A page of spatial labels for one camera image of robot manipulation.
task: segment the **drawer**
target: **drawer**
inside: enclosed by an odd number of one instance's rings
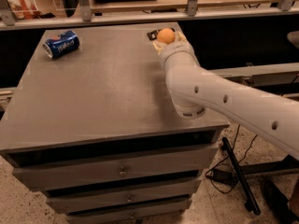
[[[70,224],[100,224],[186,210],[190,207],[190,204],[191,200],[189,198],[178,198],[162,202],[144,203],[124,208],[77,214],[68,216],[67,221]]]
[[[30,190],[64,189],[143,176],[202,170],[215,146],[174,147],[96,159],[16,168],[13,174]]]
[[[73,195],[48,198],[47,204],[57,213],[72,213],[119,204],[140,203],[181,195],[192,195],[198,189],[200,176],[180,178],[125,186],[118,189],[102,189]]]

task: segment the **black shoe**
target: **black shoe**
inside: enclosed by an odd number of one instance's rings
[[[263,181],[262,194],[279,224],[292,224],[294,219],[289,209],[287,197],[270,180]]]

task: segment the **person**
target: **person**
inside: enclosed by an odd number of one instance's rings
[[[299,178],[288,198],[269,179],[262,182],[262,194],[279,224],[291,224],[299,221]]]

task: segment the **orange ball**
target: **orange ball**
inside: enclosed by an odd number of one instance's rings
[[[166,43],[167,45],[174,42],[175,39],[176,39],[175,33],[170,28],[162,29],[157,35],[157,40]]]

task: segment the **floor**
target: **floor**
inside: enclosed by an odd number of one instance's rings
[[[238,124],[231,122],[229,128],[222,131],[218,140],[221,145],[223,136],[232,144]],[[235,142],[235,155],[240,160],[249,147],[254,133],[241,127]],[[211,165],[225,157],[225,153],[219,148]],[[247,157],[241,164],[253,164],[267,161],[280,161],[285,153],[271,144],[257,137]],[[263,174],[271,178],[287,197],[292,194],[292,187],[298,176],[296,170],[293,173]],[[269,211],[260,191],[262,175],[247,176],[253,195],[256,198],[262,213],[259,216],[246,210],[244,203],[246,196],[240,184],[228,194],[222,194],[216,190],[210,180],[203,176],[203,181],[198,191],[192,196],[190,209],[183,213],[171,213],[156,217],[146,217],[144,224],[225,224],[225,223],[276,223]],[[65,215],[56,214],[45,204],[43,194],[29,191],[12,175],[12,167],[3,158],[0,158],[0,223],[2,224],[66,224]],[[218,189],[227,191],[230,188],[225,185],[215,184]],[[133,224],[133,221],[123,221],[113,224]]]

